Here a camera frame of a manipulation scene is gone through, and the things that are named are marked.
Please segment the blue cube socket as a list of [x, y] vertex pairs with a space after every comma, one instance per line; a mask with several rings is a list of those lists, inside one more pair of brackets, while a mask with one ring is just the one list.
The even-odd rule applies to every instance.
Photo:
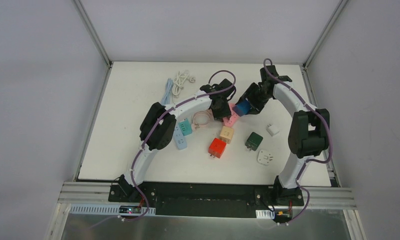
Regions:
[[251, 110], [251, 104], [248, 100], [243, 100], [233, 107], [233, 111], [240, 117], [247, 115]]

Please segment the pink triangular block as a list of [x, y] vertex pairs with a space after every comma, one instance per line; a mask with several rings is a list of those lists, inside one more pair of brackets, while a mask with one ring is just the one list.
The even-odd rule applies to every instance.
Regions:
[[230, 127], [232, 128], [235, 123], [238, 121], [238, 119], [240, 118], [240, 116], [233, 110], [233, 107], [235, 106], [234, 103], [229, 103], [229, 107], [231, 110], [231, 116], [229, 117], [224, 117], [223, 120], [223, 125], [226, 127]]

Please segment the white usb charger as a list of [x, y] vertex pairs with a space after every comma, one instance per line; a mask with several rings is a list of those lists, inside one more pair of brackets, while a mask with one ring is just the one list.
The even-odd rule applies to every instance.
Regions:
[[280, 133], [280, 129], [274, 124], [269, 124], [267, 126], [266, 130], [272, 137], [274, 137]]

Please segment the beige cube adapter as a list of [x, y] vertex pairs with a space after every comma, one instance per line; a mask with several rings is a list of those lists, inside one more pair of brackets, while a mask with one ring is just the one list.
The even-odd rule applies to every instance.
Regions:
[[234, 129], [224, 125], [219, 134], [219, 139], [227, 144], [230, 144], [233, 135], [234, 135]]

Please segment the green patterned cube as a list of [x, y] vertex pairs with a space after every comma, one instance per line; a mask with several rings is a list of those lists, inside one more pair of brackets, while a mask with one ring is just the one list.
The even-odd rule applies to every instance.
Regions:
[[250, 151], [256, 151], [263, 141], [263, 137], [256, 132], [252, 132], [245, 142], [245, 146]]

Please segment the red cube adapter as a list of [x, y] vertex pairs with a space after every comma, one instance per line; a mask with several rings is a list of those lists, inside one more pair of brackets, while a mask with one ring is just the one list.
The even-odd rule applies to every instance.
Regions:
[[225, 151], [226, 146], [227, 146], [226, 142], [218, 138], [214, 138], [214, 140], [212, 141], [212, 143], [208, 148], [208, 153], [210, 154], [211, 157], [221, 158]]

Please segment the white travel adapter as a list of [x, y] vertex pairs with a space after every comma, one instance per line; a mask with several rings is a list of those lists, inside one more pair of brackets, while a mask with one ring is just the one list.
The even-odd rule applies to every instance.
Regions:
[[257, 162], [263, 166], [268, 166], [273, 160], [273, 156], [269, 151], [261, 149], [258, 152]]

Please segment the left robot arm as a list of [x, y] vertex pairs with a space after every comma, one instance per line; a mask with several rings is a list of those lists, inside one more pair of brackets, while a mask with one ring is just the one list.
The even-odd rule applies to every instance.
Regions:
[[140, 147], [136, 157], [124, 174], [111, 185], [109, 200], [117, 198], [135, 202], [140, 196], [139, 185], [145, 180], [146, 172], [159, 150], [172, 140], [179, 120], [199, 111], [210, 109], [218, 100], [226, 101], [236, 90], [235, 83], [227, 79], [219, 84], [203, 85], [194, 95], [174, 104], [154, 103], [140, 126]]

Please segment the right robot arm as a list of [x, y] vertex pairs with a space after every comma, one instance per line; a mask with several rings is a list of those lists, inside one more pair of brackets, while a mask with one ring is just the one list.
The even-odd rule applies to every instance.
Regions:
[[278, 100], [292, 117], [288, 134], [291, 151], [282, 172], [275, 178], [270, 194], [278, 205], [284, 205], [301, 194], [299, 180], [309, 162], [330, 148], [329, 111], [308, 104], [294, 89], [292, 80], [279, 75], [272, 64], [260, 69], [261, 82], [252, 83], [240, 97], [234, 111], [239, 116], [261, 113], [270, 99]]

